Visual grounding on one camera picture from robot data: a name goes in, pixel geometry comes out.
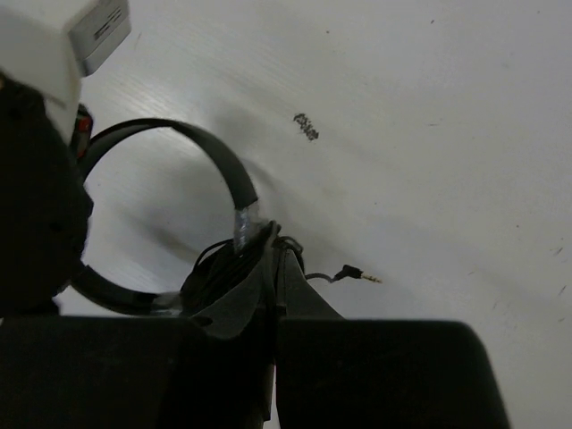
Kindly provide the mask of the black headphones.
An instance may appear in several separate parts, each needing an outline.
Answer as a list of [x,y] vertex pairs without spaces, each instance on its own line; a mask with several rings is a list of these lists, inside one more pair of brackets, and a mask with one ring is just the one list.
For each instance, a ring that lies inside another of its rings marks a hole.
[[222,175],[234,204],[233,237],[206,248],[179,292],[170,294],[129,290],[84,265],[71,286],[100,307],[124,315],[156,315],[162,311],[193,314],[209,307],[247,279],[264,258],[265,245],[294,251],[303,262],[303,248],[292,237],[279,235],[280,226],[261,218],[255,186],[239,158],[220,139],[197,126],[175,120],[143,118],[116,124],[91,141],[79,167],[87,178],[96,164],[125,139],[140,132],[170,128],[193,141]]

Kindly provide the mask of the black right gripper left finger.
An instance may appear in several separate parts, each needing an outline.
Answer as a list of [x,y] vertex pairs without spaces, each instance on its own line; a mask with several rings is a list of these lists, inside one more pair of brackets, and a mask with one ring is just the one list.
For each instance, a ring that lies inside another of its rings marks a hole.
[[70,317],[46,310],[71,261],[1,254],[4,428],[260,428],[272,407],[265,273],[275,234],[257,243],[255,307],[223,338],[215,315]]

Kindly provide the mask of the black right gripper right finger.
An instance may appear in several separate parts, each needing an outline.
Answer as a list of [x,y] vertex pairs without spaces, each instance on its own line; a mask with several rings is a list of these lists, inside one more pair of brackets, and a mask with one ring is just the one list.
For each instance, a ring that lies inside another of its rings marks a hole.
[[486,349],[466,324],[355,320],[278,260],[276,407],[283,428],[507,428]]

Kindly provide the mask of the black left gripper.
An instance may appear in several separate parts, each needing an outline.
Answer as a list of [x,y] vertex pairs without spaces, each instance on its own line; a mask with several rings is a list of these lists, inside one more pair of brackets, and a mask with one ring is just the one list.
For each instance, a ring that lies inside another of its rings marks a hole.
[[2,316],[47,303],[80,272],[92,208],[42,95],[2,76]]

